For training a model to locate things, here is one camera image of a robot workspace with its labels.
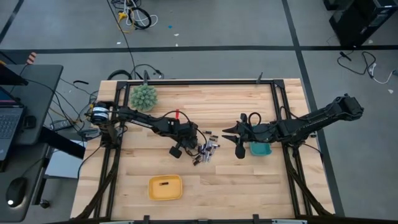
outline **green plush toy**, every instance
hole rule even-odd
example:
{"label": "green plush toy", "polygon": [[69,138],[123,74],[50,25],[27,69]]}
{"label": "green plush toy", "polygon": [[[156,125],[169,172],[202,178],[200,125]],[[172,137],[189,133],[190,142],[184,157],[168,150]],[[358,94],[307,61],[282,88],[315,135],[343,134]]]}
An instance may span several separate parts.
{"label": "green plush toy", "polygon": [[134,87],[130,96],[131,104],[137,110],[142,112],[150,111],[157,103],[157,94],[155,87],[143,84]]}

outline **wooden tabletop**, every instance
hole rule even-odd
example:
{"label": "wooden tabletop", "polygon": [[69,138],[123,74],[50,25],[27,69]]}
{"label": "wooden tabletop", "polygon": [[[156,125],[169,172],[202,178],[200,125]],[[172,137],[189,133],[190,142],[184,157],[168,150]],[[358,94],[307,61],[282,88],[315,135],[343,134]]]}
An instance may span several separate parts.
{"label": "wooden tabletop", "polygon": [[[284,81],[290,110],[297,116],[307,114],[300,79]],[[113,101],[115,89],[116,81],[102,81],[98,100]],[[249,219],[253,214],[259,214],[260,218],[294,217],[281,144],[273,143],[269,156],[252,156],[246,150],[246,158],[237,159],[234,143],[221,137],[221,130],[233,127],[241,113],[256,111],[261,114],[262,123],[276,119],[269,85],[162,85],[156,86],[156,90],[159,102],[149,114],[162,116],[180,109],[201,130],[211,130],[220,136],[218,144],[221,147],[210,163],[193,166],[192,158],[185,152],[180,159],[169,154],[170,147],[175,145],[170,138],[127,124],[112,220],[142,220],[144,215],[150,215],[151,220]],[[283,105],[279,90],[278,95],[279,103]],[[94,139],[88,143],[85,157],[99,146],[99,141]],[[315,139],[308,139],[307,144],[318,147]],[[334,212],[319,153],[307,146],[302,146],[300,153],[308,188],[329,212]],[[104,149],[100,149],[82,167],[71,217],[77,216],[97,191],[103,154]],[[182,198],[149,200],[149,179],[167,174],[182,177]],[[297,186],[296,189],[300,211],[304,213],[302,194]]]}

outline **yellow tray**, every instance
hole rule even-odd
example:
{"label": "yellow tray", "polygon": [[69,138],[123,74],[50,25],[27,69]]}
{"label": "yellow tray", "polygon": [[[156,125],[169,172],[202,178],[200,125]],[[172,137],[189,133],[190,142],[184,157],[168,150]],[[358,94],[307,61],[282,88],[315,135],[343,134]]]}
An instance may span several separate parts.
{"label": "yellow tray", "polygon": [[182,196],[179,175],[162,175],[149,180],[148,196],[151,200],[175,200]]}

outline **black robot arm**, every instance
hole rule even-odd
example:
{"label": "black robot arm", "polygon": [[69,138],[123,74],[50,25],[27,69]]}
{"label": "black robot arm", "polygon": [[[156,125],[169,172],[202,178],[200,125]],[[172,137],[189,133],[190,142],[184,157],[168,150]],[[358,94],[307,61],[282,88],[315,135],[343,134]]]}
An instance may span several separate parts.
{"label": "black robot arm", "polygon": [[363,111],[364,109],[354,97],[345,94],[345,96],[337,97],[326,107],[297,119],[282,119],[253,126],[250,122],[252,114],[249,116],[249,120],[246,114],[241,114],[241,122],[237,121],[235,127],[223,130],[226,133],[238,134],[239,137],[228,135],[223,135],[223,137],[236,143],[236,157],[243,159],[245,155],[244,142],[281,142],[297,147],[304,143],[311,133],[339,120],[359,119],[362,117]]}
{"label": "black robot arm", "polygon": [[[110,107],[116,108],[116,111],[109,111]],[[109,119],[109,112],[116,113],[117,115]],[[171,147],[169,153],[176,158],[179,158],[182,154],[179,150],[180,147],[194,149],[198,144],[198,125],[189,119],[186,123],[180,123],[179,119],[168,118],[166,116],[155,118],[137,110],[132,110],[128,106],[114,106],[113,102],[97,102],[93,108],[91,122],[99,126],[103,134],[103,140],[105,140],[103,144],[120,144],[114,128],[114,125],[118,122],[134,123],[151,129],[159,136],[173,139],[177,142],[177,145]]]}

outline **small battery pile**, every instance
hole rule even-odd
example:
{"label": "small battery pile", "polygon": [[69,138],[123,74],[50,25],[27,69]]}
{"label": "small battery pile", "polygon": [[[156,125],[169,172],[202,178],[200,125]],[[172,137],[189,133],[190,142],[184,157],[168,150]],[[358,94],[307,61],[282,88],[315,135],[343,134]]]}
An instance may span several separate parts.
{"label": "small battery pile", "polygon": [[[205,131],[205,134],[211,134],[211,131]],[[198,145],[199,155],[192,161],[194,166],[198,165],[200,162],[210,162],[217,147],[220,147],[219,144],[216,144],[217,140],[218,136],[211,135],[210,140],[208,140],[206,144]]]}

